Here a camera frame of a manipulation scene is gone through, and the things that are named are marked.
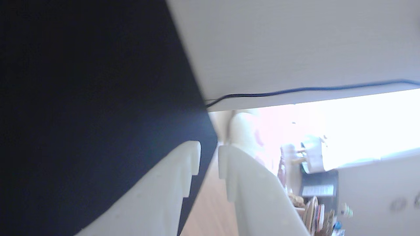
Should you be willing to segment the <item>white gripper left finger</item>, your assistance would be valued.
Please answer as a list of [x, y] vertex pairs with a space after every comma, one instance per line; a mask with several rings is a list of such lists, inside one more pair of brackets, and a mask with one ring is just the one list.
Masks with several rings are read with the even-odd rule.
[[199, 141], [180, 144], [78, 235], [176, 236], [200, 157]]

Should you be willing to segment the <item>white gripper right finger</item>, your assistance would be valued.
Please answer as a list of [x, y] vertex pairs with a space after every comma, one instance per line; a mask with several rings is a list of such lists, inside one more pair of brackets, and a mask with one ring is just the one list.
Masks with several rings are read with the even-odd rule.
[[276, 175], [240, 148], [219, 147], [219, 178], [240, 236], [309, 236]]

